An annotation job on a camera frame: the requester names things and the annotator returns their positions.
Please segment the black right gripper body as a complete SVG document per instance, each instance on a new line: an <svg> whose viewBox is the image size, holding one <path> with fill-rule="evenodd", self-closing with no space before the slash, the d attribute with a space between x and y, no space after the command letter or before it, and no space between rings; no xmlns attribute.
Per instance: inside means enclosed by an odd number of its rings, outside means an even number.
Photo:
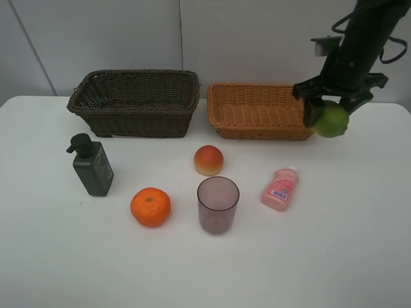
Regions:
<svg viewBox="0 0 411 308"><path fill-rule="evenodd" d="M340 59L338 50L327 56L320 74L293 86L295 99L307 96L336 96L351 98L374 87L386 86L388 78L382 73L365 71L365 61Z"/></svg>

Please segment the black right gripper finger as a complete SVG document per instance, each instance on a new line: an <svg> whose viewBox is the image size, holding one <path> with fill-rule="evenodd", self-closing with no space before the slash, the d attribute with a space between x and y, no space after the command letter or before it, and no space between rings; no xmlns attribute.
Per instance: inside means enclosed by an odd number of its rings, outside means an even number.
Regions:
<svg viewBox="0 0 411 308"><path fill-rule="evenodd" d="M365 91L351 98L341 98L340 105L347 111L348 114L352 114L371 100L372 93L370 91Z"/></svg>
<svg viewBox="0 0 411 308"><path fill-rule="evenodd" d="M322 115L326 104L321 96L307 96L304 98L304 125L311 128Z"/></svg>

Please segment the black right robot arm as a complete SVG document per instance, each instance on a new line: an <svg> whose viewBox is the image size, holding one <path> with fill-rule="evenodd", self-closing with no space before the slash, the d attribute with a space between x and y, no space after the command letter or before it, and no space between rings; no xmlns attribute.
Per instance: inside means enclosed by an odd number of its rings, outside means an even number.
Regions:
<svg viewBox="0 0 411 308"><path fill-rule="evenodd" d="M391 64L405 55L383 59L387 41L407 47L392 37L399 20L410 9L410 1L358 1L354 10L332 25L334 37L313 39L317 56L325 57L320 74L293 86L292 95L304 102L303 123L311 128L325 109L323 96L340 98L340 106L352 114L373 99L371 89L384 88L388 78L371 73L375 61Z"/></svg>

